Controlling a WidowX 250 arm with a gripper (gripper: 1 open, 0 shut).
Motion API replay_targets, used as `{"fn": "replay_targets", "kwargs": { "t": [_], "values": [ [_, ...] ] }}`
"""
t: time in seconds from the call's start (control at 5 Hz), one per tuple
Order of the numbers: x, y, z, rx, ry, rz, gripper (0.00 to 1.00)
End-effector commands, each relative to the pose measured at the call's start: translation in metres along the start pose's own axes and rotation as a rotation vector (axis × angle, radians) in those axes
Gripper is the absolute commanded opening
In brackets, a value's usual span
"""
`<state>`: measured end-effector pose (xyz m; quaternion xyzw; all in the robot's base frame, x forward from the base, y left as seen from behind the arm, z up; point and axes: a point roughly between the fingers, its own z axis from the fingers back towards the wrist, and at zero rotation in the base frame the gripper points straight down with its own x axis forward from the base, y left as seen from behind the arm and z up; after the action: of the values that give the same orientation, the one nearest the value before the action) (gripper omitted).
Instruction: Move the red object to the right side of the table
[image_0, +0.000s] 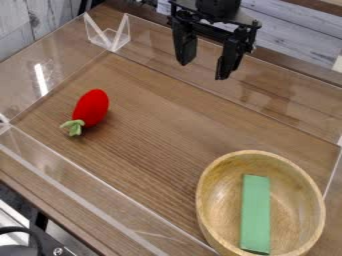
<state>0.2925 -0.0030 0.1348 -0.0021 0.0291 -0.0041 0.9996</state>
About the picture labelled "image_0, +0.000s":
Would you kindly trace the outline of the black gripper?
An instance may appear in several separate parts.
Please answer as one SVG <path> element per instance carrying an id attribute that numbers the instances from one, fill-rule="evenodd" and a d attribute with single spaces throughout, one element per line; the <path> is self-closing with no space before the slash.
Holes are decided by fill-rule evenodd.
<path id="1" fill-rule="evenodd" d="M 242 0 L 170 0 L 177 60 L 186 66 L 197 57 L 198 37 L 225 38 L 215 79 L 225 80 L 252 53 L 262 23 L 241 10 Z"/>

